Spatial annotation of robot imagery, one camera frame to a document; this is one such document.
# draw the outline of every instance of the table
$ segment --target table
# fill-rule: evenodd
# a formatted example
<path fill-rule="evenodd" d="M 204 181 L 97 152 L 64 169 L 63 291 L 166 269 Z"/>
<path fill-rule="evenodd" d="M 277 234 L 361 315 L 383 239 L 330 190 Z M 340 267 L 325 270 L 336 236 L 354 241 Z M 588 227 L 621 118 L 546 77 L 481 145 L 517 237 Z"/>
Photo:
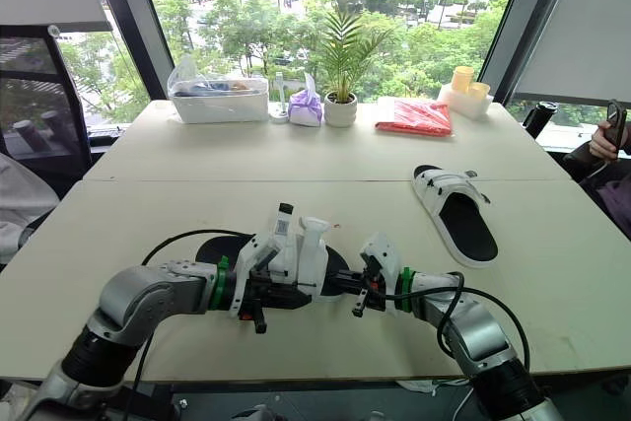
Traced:
<path fill-rule="evenodd" d="M 41 379 L 62 357 L 117 271 L 139 264 L 163 239 L 196 228 L 270 228 L 279 201 L 338 224 L 326 241 L 360 269 L 362 243 L 386 232 L 403 262 L 460 270 L 467 286 L 504 300 L 522 321 L 535 373 L 631 366 L 624 308 L 631 281 L 626 238 L 569 180 L 485 181 L 482 211 L 498 263 L 460 267 L 407 182 L 82 181 L 0 278 L 0 376 Z M 150 264 L 191 258 L 203 238 Z M 268 332 L 224 313 L 165 321 L 145 370 L 149 382 L 370 380 L 456 376 L 435 330 L 409 315 L 366 311 L 353 298 L 295 311 L 266 310 Z M 489 304 L 516 342 L 510 322 Z M 133 378 L 135 366 L 126 378 Z"/>
<path fill-rule="evenodd" d="M 360 105 L 349 129 L 271 122 L 183 124 L 170 102 L 138 116 L 88 180 L 408 180 L 418 165 L 484 179 L 569 179 L 499 104 L 486 120 L 452 113 L 454 135 L 379 132 L 387 99 Z"/>

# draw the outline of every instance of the potted plant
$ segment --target potted plant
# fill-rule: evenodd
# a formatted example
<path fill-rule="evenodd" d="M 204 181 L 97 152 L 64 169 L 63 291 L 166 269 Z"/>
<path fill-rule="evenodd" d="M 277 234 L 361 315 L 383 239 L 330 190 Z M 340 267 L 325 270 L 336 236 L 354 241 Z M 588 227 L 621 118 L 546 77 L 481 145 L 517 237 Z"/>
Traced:
<path fill-rule="evenodd" d="M 374 53 L 390 31 L 369 34 L 359 16 L 336 10 L 326 16 L 322 42 L 322 67 L 329 92 L 324 96 L 324 120 L 333 127 L 349 127 L 355 121 L 357 96 L 353 87 L 371 66 Z"/>

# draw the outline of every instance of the floor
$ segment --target floor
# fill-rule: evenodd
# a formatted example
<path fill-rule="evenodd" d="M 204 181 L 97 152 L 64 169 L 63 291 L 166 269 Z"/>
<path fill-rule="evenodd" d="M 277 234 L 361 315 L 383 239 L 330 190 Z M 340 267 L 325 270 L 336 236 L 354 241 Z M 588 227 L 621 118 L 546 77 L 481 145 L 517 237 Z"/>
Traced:
<path fill-rule="evenodd" d="M 181 393 L 185 399 L 182 421 L 228 421 L 240 411 L 265 404 L 290 421 L 360 421 L 372 411 L 387 420 L 451 421 L 456 408 L 468 393 L 467 386 L 442 386 L 436 395 L 412 392 L 401 387 L 325 391 L 266 391 L 246 393 Z M 599 384 L 553 396 L 566 420 L 631 419 L 631 388 L 620 396 L 605 392 Z M 473 397 L 459 414 L 458 421 L 485 420 Z"/>

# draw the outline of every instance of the white slipper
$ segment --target white slipper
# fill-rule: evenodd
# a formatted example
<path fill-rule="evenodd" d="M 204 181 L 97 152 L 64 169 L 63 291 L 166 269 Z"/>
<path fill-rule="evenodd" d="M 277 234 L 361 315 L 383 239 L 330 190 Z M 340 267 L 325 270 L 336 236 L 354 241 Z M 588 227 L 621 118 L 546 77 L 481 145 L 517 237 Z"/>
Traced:
<path fill-rule="evenodd" d="M 414 170 L 412 188 L 456 261 L 485 268 L 498 250 L 478 207 L 480 201 L 491 201 L 469 181 L 475 176 L 475 172 L 458 174 L 424 165 Z"/>

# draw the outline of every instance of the storage box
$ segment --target storage box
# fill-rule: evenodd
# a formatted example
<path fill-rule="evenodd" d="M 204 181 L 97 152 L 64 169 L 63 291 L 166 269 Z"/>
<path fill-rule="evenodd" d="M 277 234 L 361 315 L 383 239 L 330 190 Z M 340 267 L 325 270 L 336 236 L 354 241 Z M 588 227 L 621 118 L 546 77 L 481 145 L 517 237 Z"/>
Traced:
<path fill-rule="evenodd" d="M 479 100 L 452 89 L 451 84 L 445 84 L 438 94 L 438 101 L 446 103 L 453 110 L 465 117 L 478 120 L 486 115 L 486 111 L 493 102 L 492 96 Z"/>
<path fill-rule="evenodd" d="M 222 81 L 229 86 L 237 83 L 247 86 L 246 91 L 226 91 L 212 97 L 177 97 L 169 99 L 184 123 L 248 122 L 267 120 L 268 83 L 266 79 L 239 79 Z M 178 83 L 185 88 L 187 84 Z"/>

